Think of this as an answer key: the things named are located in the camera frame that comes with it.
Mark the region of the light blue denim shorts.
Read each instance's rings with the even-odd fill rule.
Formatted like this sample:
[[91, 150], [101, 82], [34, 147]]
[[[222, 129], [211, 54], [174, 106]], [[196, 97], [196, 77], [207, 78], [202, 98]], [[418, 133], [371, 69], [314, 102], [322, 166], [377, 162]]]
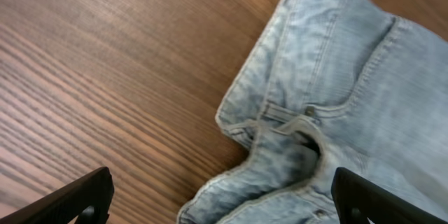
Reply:
[[248, 158], [179, 223], [336, 223], [338, 167], [447, 218], [447, 42], [369, 0], [280, 0], [216, 122]]

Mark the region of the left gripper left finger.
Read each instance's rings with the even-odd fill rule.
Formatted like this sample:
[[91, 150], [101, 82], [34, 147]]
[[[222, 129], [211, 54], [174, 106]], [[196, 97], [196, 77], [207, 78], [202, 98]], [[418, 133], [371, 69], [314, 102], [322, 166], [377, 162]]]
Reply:
[[108, 167], [100, 167], [1, 219], [1, 224], [105, 224], [114, 185]]

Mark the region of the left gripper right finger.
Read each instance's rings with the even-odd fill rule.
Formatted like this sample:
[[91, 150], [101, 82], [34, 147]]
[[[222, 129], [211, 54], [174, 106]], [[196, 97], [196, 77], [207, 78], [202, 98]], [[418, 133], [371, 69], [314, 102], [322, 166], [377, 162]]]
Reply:
[[343, 167], [335, 171], [331, 194], [340, 224], [447, 224]]

